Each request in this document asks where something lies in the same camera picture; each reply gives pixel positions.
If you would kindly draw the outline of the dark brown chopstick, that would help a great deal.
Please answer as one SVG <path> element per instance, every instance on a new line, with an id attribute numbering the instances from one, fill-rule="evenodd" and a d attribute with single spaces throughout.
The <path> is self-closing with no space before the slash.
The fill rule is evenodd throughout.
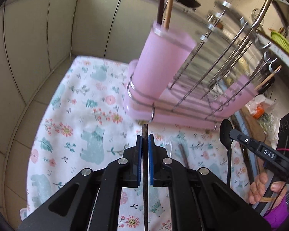
<path id="1" fill-rule="evenodd" d="M 144 230 L 148 231 L 148 125 L 142 125 L 142 175 L 144 200 Z"/>

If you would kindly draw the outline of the black spoon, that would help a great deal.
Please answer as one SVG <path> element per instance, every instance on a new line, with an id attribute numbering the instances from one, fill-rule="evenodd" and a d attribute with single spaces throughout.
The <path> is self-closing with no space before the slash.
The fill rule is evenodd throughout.
<path id="1" fill-rule="evenodd" d="M 231 169 L 232 169 L 232 142 L 230 131 L 233 129 L 231 122 L 224 119 L 220 124 L 219 139 L 227 150 L 227 185 L 231 185 Z"/>

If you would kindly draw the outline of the light wooden chopstick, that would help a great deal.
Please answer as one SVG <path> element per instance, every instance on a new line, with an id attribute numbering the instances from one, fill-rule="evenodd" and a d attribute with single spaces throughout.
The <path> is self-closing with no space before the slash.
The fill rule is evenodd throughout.
<path id="1" fill-rule="evenodd" d="M 259 85 L 255 87 L 255 90 L 258 91 L 262 86 L 264 86 L 275 74 L 280 72 L 281 68 L 282 66 L 279 65 L 266 79 L 264 79 Z"/>
<path id="2" fill-rule="evenodd" d="M 166 12 L 165 12 L 165 20 L 163 24 L 163 27 L 165 30 L 168 30 L 170 26 L 172 7 L 173 7 L 173 0 L 168 0 Z"/>

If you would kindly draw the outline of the dark chopstick gold band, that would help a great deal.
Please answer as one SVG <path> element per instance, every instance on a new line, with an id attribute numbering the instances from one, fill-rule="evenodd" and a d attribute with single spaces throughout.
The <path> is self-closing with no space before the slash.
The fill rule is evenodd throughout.
<path id="1" fill-rule="evenodd" d="M 162 20 L 163 20 L 164 2 L 165 0 L 159 0 L 159 5 L 158 5 L 158 13 L 157 13 L 156 22 L 160 26 L 162 25 Z"/>

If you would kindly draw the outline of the dark chopstick on cloth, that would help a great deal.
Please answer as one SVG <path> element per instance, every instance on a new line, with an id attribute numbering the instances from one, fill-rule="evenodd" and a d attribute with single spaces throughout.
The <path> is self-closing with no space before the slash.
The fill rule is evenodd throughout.
<path id="1" fill-rule="evenodd" d="M 182 158 L 183 158 L 183 161 L 184 161 L 184 165 L 186 168 L 189 168 L 189 163 L 188 163 L 188 159 L 187 159 L 187 155 L 186 155 L 186 152 L 184 150 L 184 147 L 183 145 L 180 143 L 178 145 L 179 149 L 180 149 L 180 152 L 181 152 L 181 155 L 182 155 Z"/>

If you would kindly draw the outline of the pink plastic drip tray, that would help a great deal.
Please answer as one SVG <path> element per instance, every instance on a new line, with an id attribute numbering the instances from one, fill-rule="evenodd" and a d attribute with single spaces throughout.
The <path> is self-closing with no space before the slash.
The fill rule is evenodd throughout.
<path id="1" fill-rule="evenodd" d="M 219 129 L 222 118 L 211 115 L 213 109 L 208 102 L 192 98 L 175 107 L 180 100 L 180 91 L 175 89 L 165 89 L 159 99 L 141 96 L 132 80 L 137 63 L 137 60 L 129 63 L 129 82 L 124 99 L 125 111 L 129 117 L 161 124 L 209 130 Z"/>

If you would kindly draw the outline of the floral bear tablecloth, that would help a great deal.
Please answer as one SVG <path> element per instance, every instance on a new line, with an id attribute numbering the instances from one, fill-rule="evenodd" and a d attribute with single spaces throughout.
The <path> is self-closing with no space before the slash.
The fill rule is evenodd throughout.
<path id="1" fill-rule="evenodd" d="M 129 78 L 124 63 L 77 57 L 54 93 L 40 122 L 29 159 L 25 219 L 84 168 L 105 168 L 136 144 L 141 126 L 124 109 Z M 173 159 L 206 167 L 227 180 L 227 151 L 217 132 L 180 125 L 149 124 L 155 144 L 173 144 Z M 247 200 L 250 182 L 240 145 L 232 144 L 231 189 Z"/>

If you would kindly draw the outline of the white orange paper bag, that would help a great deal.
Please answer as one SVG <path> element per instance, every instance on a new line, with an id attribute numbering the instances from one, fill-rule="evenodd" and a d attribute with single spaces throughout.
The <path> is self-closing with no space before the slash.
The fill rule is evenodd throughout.
<path id="1" fill-rule="evenodd" d="M 245 107 L 255 119 L 259 119 L 264 113 L 270 112 L 275 106 L 275 102 L 262 94 L 257 95 L 245 104 Z"/>

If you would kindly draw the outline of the pink plastic cup far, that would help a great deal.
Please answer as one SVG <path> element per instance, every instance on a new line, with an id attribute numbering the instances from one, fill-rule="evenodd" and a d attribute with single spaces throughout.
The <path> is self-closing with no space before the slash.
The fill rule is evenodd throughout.
<path id="1" fill-rule="evenodd" d="M 213 110 L 218 109 L 214 112 L 216 118 L 230 117 L 257 95 L 257 91 L 251 82 L 242 89 L 248 81 L 247 76 L 241 75 L 236 82 L 213 102 Z"/>

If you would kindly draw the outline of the pink plastic cup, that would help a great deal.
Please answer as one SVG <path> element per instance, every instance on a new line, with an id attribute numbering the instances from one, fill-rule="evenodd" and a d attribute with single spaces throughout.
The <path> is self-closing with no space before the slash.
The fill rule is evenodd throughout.
<path id="1" fill-rule="evenodd" d="M 230 117 L 257 95 L 257 91 L 251 82 L 242 89 L 248 81 L 247 76 L 241 75 L 236 82 L 213 102 L 213 110 L 218 109 L 214 112 L 216 118 Z"/>
<path id="2" fill-rule="evenodd" d="M 155 21 L 132 77 L 136 89 L 158 99 L 195 46 L 185 31 L 167 30 Z"/>

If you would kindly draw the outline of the pink plastic cup near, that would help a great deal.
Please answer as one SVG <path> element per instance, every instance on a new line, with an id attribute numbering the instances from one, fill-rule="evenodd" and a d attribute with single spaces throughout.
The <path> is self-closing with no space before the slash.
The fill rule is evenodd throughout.
<path id="1" fill-rule="evenodd" d="M 167 30 L 155 21 L 132 77 L 136 89 L 158 99 L 195 46 L 185 31 Z"/>

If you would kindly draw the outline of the metal shelf rack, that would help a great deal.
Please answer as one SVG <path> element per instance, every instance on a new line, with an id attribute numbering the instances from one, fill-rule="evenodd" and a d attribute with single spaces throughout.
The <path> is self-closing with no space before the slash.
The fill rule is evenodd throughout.
<path id="1" fill-rule="evenodd" d="M 252 21 L 252 10 L 261 9 L 265 0 L 240 0 L 236 6 L 236 9 L 247 18 L 250 22 Z M 287 23 L 289 24 L 289 6 L 278 2 L 280 9 L 282 10 Z M 273 4 L 269 6 L 267 13 L 264 16 L 262 23 L 263 30 L 265 34 L 270 36 L 270 29 L 278 31 L 283 27 L 281 17 L 278 15 L 278 11 L 274 8 Z"/>

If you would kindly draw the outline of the green plastic basket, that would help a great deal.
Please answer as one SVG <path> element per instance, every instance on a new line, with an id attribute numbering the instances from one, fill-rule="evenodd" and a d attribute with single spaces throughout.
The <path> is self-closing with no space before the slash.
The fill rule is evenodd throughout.
<path id="1" fill-rule="evenodd" d="M 271 39 L 278 43 L 278 45 L 289 54 L 289 41 L 282 34 L 277 31 L 272 31 Z"/>

